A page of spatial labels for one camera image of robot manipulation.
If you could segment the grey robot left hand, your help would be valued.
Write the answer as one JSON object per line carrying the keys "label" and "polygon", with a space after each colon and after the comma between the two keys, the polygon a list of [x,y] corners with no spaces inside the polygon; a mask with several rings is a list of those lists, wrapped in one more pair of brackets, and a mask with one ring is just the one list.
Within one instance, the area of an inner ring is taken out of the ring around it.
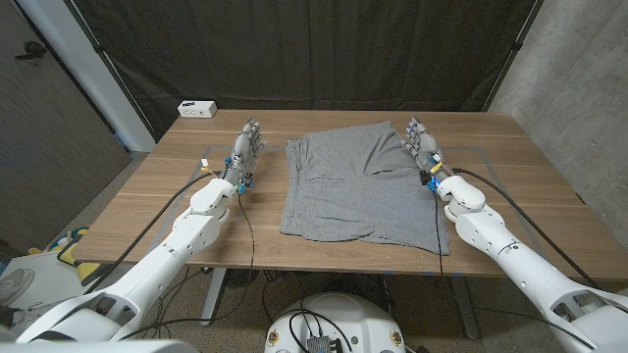
{"label": "grey robot left hand", "polygon": [[252,183],[252,170],[266,142],[262,138],[260,124],[250,118],[236,136],[232,153],[226,159],[222,179],[229,181],[238,194]]}

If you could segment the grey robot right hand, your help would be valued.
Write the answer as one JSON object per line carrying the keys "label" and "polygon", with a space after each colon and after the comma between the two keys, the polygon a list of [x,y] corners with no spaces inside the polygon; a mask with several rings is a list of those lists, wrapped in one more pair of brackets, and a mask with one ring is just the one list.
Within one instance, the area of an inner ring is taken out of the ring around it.
{"label": "grey robot right hand", "polygon": [[436,191],[442,181],[453,176],[440,145],[415,117],[408,123],[406,137],[400,143],[415,159],[422,184],[427,185],[431,191]]}

